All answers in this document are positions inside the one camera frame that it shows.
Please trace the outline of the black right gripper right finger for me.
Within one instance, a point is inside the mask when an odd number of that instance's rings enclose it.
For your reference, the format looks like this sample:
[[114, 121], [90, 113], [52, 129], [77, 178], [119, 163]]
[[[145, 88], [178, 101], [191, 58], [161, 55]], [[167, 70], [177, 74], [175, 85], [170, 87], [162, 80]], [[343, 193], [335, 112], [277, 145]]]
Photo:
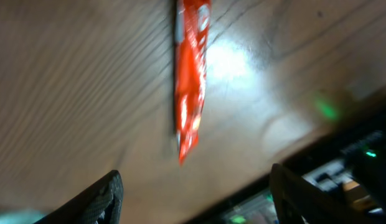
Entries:
[[325, 194], [281, 164], [273, 164], [270, 191], [280, 224], [372, 223], [369, 217]]

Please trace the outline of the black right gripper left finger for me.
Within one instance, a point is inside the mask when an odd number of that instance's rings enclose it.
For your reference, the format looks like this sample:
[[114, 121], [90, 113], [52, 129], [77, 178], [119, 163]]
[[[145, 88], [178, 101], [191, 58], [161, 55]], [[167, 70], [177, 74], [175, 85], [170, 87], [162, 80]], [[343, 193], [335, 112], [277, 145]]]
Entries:
[[35, 224], [118, 224], [122, 203], [121, 175], [112, 170]]

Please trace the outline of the white teal wet wipes pack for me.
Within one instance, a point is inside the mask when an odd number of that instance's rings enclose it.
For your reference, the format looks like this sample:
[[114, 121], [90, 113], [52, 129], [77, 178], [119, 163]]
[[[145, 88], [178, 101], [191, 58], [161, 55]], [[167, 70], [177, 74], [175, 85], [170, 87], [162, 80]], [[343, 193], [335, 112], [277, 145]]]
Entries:
[[0, 224], [33, 224], [44, 217], [45, 214], [35, 210], [0, 212]]

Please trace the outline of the red Nescafe stick sachet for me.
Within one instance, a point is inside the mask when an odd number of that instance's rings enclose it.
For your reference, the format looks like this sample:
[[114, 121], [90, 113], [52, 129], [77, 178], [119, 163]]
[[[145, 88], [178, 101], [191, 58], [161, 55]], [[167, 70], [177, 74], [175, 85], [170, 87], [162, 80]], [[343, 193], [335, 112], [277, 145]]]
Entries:
[[206, 50], [210, 15], [210, 0], [177, 2], [174, 103], [181, 164], [199, 142], [199, 126], [206, 89]]

